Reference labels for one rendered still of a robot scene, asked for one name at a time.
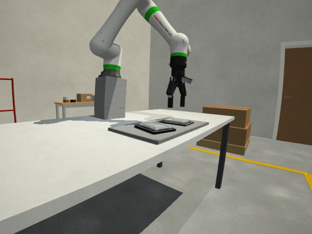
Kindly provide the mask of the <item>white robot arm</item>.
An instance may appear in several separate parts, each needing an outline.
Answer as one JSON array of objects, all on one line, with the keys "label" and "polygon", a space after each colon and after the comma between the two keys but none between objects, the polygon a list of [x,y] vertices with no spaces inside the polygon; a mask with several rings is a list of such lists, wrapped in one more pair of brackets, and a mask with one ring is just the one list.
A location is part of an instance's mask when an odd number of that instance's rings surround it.
[{"label": "white robot arm", "polygon": [[89,44],[91,52],[104,59],[103,71],[98,77],[121,78],[122,48],[113,42],[136,8],[169,44],[170,67],[187,67],[187,57],[191,52],[187,36],[174,30],[154,2],[152,0],[120,0]]}]

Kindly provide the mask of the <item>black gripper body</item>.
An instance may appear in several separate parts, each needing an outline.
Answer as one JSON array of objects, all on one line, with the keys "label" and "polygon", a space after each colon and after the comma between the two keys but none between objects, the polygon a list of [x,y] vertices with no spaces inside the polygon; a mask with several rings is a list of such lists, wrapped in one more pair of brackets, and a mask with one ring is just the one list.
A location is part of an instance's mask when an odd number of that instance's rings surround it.
[{"label": "black gripper body", "polygon": [[[175,84],[177,84],[180,76],[185,76],[185,67],[172,67],[172,77],[175,77]],[[180,79],[181,80],[181,79]]]}]

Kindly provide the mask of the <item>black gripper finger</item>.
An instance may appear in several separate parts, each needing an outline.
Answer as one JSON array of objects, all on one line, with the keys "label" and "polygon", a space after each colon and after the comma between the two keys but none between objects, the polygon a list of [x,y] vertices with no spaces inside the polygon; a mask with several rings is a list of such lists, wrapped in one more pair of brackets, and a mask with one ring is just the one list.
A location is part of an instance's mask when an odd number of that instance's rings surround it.
[{"label": "black gripper finger", "polygon": [[180,81],[181,86],[178,86],[179,91],[180,91],[180,107],[185,107],[185,96],[186,94],[186,87],[185,87],[185,82]]},{"label": "black gripper finger", "polygon": [[177,84],[174,84],[175,82],[175,77],[170,77],[170,82],[166,91],[166,94],[168,95],[168,108],[173,107],[173,93],[180,83],[180,80],[178,80]]}]

